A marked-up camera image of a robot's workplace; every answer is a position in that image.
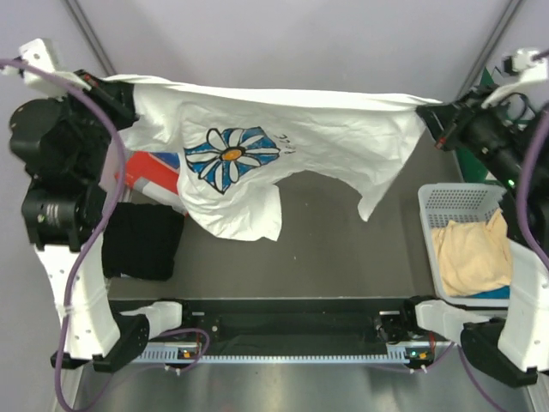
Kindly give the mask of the white flower print t-shirt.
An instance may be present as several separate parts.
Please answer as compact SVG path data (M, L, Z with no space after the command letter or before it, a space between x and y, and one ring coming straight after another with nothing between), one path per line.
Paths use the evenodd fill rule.
M278 182L311 171L359 193L367 220L425 132L425 99L297 89L216 88L122 75L136 122L127 149L174 153L177 189L190 217L221 239L277 240Z

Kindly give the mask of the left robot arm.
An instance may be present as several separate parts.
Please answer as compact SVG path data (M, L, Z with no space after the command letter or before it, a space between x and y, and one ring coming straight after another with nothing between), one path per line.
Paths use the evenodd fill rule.
M132 86L64 69L48 39L22 45L1 71L39 92L13 112L9 148L31 179L21 214L62 329L52 365L114 373L164 332L189 338L195 321L177 302L114 312L107 298L103 232L117 201L100 180L109 146L137 119Z

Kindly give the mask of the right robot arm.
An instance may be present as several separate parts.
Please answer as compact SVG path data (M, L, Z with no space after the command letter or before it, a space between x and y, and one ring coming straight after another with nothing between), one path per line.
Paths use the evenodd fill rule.
M508 110L547 81L548 54L522 48L503 69L512 82L417 109L436 147L466 149L495 178L498 198L476 222L425 229L440 295L406 300L400 327L413 340L443 336L477 370L519 388L548 370L548 110Z

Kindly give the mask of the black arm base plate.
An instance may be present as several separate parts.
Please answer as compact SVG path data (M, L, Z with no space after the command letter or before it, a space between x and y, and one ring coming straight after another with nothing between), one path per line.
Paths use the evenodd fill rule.
M441 342L401 314L402 298L288 298L185 300L183 323L162 333L201 329L210 342L237 336L356 336L363 342Z

